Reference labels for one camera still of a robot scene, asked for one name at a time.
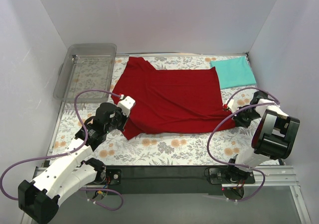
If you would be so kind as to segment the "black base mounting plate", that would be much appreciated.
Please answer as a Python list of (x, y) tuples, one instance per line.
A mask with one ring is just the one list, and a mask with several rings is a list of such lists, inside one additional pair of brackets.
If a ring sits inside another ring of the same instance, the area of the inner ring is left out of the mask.
[(234, 174), (225, 165), (214, 166), (108, 166), (92, 185), (121, 194), (223, 195), (222, 187), (254, 184), (253, 173)]

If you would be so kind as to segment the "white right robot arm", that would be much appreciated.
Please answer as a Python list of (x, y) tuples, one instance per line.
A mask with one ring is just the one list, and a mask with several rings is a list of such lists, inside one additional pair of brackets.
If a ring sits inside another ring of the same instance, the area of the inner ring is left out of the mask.
[(252, 169), (265, 161), (286, 159), (290, 155), (300, 120), (284, 113), (270, 94), (261, 90), (254, 93), (250, 105), (257, 105), (237, 113), (232, 119), (237, 127), (248, 128), (252, 121), (260, 119), (253, 135), (251, 148), (229, 160), (225, 178), (231, 183), (247, 180)]

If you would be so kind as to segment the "clear plastic bin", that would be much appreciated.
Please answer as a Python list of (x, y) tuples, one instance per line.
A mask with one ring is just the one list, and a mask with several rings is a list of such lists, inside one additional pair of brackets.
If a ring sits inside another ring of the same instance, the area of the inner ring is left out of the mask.
[(53, 92), (56, 100), (73, 103), (82, 91), (78, 103), (106, 102), (111, 86), (117, 46), (113, 43), (83, 43), (71, 45), (58, 71)]

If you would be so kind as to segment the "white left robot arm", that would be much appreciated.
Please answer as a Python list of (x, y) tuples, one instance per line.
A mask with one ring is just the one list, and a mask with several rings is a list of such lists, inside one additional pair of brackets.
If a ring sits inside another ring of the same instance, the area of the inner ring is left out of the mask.
[(106, 178), (106, 166), (98, 159), (87, 159), (106, 140), (111, 131), (122, 131), (135, 101), (126, 97), (117, 105), (102, 103), (89, 117), (58, 157), (30, 182), (18, 186), (18, 206), (39, 224), (49, 223), (59, 206), (88, 183), (101, 184)]

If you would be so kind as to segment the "aluminium frame rail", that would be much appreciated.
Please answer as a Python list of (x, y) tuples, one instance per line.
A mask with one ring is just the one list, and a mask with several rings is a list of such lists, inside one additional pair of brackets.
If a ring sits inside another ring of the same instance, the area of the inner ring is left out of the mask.
[(293, 186), (298, 182), (297, 176), (290, 166), (263, 165), (257, 171), (246, 175), (246, 179), (234, 177), (226, 173), (226, 166), (109, 166), (106, 173), (111, 177), (111, 184), (123, 184), (128, 180), (174, 180), (199, 179), (211, 184), (223, 186), (244, 183), (245, 187), (259, 185), (265, 178), (264, 185)]

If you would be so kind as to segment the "red t shirt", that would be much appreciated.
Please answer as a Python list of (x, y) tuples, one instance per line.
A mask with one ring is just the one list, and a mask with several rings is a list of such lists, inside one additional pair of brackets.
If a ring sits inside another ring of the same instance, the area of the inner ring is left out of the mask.
[(157, 70), (130, 57), (113, 91), (136, 101), (122, 132), (128, 140), (141, 133), (211, 132), (231, 114), (223, 109), (215, 68)]

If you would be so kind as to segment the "folded teal t shirt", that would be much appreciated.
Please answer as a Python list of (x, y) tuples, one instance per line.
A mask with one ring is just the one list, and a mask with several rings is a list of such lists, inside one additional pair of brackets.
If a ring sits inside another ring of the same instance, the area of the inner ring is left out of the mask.
[(257, 84), (245, 56), (211, 61), (210, 67), (217, 72), (221, 90)]

